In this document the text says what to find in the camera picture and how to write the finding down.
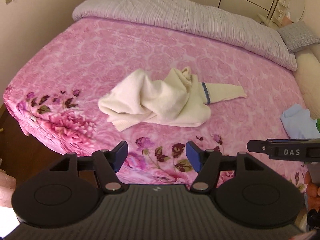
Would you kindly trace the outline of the person's right hand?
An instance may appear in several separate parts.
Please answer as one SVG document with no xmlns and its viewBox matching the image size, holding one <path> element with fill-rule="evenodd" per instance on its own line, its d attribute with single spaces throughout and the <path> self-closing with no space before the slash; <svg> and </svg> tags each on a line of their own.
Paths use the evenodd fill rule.
<svg viewBox="0 0 320 240">
<path fill-rule="evenodd" d="M 312 182 L 309 172 L 307 172 L 305 175 L 304 183 L 307 185 L 306 202 L 308 204 L 308 210 L 315 209 L 316 211 L 319 211 L 319 207 L 320 207 L 319 187 Z"/>
</svg>

